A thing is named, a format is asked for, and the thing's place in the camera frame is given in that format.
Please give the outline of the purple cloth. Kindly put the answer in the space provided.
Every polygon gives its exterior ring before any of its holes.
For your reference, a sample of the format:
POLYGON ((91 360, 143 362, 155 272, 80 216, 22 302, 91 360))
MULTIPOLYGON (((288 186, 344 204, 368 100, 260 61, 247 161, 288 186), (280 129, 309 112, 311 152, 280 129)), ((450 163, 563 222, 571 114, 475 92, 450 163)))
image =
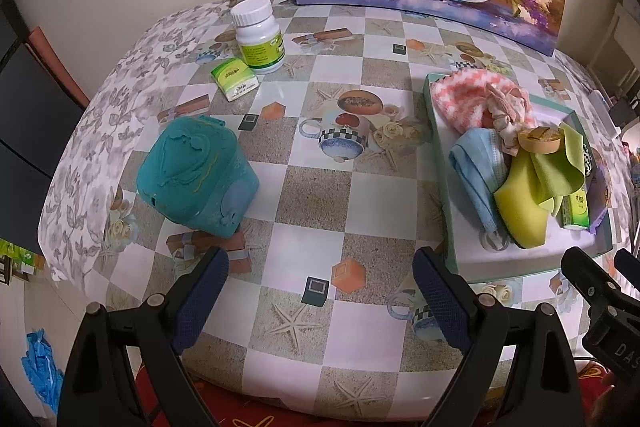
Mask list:
POLYGON ((596 167, 593 170, 587 190, 587 202, 589 211, 588 230, 591 234, 596 234, 597 228, 600 227, 611 202, 608 173, 602 167, 596 167))

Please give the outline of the leopard print scrunchie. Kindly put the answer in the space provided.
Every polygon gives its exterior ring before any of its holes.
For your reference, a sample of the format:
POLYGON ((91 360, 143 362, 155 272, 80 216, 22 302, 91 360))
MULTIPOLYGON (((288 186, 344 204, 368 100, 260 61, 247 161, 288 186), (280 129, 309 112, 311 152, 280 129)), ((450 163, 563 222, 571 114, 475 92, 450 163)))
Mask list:
POLYGON ((585 178, 589 182, 593 177, 594 170, 598 167, 597 158, 594 155, 593 148, 587 141, 582 143, 582 150, 584 151, 585 178))

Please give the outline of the yellow sponge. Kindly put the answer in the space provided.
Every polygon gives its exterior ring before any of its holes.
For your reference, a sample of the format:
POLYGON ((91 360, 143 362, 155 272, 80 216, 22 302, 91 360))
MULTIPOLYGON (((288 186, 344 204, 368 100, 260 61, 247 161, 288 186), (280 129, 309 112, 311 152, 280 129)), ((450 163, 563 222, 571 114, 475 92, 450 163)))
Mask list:
POLYGON ((506 229, 523 249, 544 245, 546 241, 549 211, 540 205, 540 191, 532 158, 526 150, 520 150, 494 199, 506 229))

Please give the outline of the light blue cloth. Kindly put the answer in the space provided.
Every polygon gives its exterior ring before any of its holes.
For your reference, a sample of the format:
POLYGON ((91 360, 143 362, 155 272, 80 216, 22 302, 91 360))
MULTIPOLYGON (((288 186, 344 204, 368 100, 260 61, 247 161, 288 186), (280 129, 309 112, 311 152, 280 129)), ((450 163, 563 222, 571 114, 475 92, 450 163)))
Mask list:
POLYGON ((449 152, 449 162, 468 194, 486 233, 495 233, 502 220, 494 193, 502 187, 509 169, 495 129, 465 131, 449 152))

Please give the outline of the pink floral scrunchie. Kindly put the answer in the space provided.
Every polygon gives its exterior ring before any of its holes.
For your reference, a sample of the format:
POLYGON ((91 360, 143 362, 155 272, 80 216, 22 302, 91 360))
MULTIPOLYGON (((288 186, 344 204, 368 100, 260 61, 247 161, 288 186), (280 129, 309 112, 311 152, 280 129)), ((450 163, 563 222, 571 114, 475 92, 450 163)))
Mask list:
POLYGON ((528 93, 520 87, 500 88, 496 84, 488 84, 486 93, 486 108, 502 151, 515 157, 520 150, 520 133, 537 127, 528 93))

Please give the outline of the pink white fluffy cloth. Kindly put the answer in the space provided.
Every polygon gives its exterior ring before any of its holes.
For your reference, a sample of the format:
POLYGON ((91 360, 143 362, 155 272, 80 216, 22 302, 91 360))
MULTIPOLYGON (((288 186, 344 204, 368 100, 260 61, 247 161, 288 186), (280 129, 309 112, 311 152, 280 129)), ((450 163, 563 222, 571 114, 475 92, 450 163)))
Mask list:
POLYGON ((535 124, 526 90, 506 76, 487 69, 466 68, 430 83, 431 100, 439 114, 460 134, 471 128, 494 127, 488 101, 501 94, 525 124, 535 124))

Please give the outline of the lime green cloth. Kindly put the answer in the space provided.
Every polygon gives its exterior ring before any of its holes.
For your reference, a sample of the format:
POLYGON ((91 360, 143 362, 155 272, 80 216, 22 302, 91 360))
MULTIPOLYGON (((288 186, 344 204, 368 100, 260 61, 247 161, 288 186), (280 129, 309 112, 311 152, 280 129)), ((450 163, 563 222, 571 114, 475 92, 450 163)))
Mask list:
POLYGON ((556 216, 565 196, 585 184, 584 139, 567 124, 560 124, 560 147, 551 154, 530 153, 538 179, 537 204, 556 216))

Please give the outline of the blue plastic bag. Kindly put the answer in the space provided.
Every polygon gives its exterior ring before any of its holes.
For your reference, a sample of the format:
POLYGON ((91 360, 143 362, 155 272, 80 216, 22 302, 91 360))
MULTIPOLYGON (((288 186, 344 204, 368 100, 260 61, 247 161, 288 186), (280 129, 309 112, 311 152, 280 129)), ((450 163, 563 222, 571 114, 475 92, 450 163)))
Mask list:
POLYGON ((25 375, 36 396, 58 413, 64 374, 54 361, 53 349, 44 337, 44 330, 37 329, 26 335, 27 350, 21 358, 25 375))

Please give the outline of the green box in tray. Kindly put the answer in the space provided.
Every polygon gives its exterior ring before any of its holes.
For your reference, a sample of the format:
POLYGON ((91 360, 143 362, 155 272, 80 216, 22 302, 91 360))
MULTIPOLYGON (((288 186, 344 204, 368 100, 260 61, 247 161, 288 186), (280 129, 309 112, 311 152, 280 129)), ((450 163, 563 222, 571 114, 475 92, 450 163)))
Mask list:
POLYGON ((569 230, 587 230, 590 225, 587 193, 582 187, 566 195, 560 210, 561 227, 569 230))

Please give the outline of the green rimmed white tray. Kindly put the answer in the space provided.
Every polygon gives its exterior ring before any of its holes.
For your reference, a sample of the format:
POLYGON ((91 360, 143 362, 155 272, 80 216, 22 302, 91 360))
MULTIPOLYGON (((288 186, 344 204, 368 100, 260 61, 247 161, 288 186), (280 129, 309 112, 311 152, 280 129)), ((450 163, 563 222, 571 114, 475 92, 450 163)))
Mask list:
POLYGON ((433 154, 447 228, 446 263, 449 270, 462 275, 469 282, 477 283, 559 269, 562 254, 573 246, 582 248, 593 258, 612 251, 615 228, 609 211, 594 233, 564 229, 559 218, 550 216, 546 241, 535 248, 518 247, 506 233, 496 239, 485 236, 471 199, 448 159, 459 135, 442 119, 431 99, 431 87, 442 77, 442 74, 428 75, 423 94, 433 129, 433 154))

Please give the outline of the grey floral cloth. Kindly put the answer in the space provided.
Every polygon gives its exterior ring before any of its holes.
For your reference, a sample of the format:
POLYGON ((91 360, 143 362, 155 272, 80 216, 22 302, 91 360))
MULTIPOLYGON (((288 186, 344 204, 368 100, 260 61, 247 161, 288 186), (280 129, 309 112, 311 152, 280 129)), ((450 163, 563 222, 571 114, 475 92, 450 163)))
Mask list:
POLYGON ((228 2, 209 2, 158 20, 93 95, 58 162, 42 207, 38 244, 53 280, 78 289, 103 249, 116 186, 146 122, 175 106, 193 76, 189 57, 228 2))

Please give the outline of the white shelf unit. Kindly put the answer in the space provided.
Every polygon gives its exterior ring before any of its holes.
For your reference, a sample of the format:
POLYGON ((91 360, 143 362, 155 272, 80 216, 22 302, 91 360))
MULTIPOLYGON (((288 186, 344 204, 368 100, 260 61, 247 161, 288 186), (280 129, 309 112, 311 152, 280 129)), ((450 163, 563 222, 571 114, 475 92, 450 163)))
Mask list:
POLYGON ((616 4, 611 21, 587 64, 594 78, 603 104, 615 127, 625 129, 639 119, 639 23, 620 3, 616 4), (615 80, 606 79, 600 66, 606 51, 617 49, 615 57, 623 59, 623 75, 615 80))

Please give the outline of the teal plastic container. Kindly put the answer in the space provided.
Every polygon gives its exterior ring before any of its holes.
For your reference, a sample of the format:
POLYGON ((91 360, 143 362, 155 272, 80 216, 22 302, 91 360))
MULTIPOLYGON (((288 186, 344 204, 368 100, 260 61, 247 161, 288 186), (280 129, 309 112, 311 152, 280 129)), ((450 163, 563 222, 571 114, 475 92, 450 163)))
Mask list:
POLYGON ((142 161, 136 187, 166 219, 228 239, 239 228, 259 180, 224 121, 182 116, 167 125, 142 161))

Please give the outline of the small green medicine box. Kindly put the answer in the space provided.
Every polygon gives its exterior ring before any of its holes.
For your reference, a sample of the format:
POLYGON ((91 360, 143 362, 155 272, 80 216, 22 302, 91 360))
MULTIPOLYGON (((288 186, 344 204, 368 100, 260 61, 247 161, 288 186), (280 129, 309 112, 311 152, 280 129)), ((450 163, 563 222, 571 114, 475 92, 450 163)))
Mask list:
POLYGON ((228 102, 233 102, 259 87, 259 80, 254 72, 236 57, 220 63, 210 75, 228 102))

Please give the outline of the white green pill bottle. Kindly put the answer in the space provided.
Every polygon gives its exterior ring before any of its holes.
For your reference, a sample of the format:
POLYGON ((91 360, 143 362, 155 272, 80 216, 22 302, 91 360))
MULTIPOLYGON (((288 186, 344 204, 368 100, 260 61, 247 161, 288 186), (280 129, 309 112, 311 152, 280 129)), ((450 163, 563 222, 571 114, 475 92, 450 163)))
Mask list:
POLYGON ((285 58, 281 28, 270 0, 243 0, 231 9, 242 59, 257 74, 279 69, 285 58))

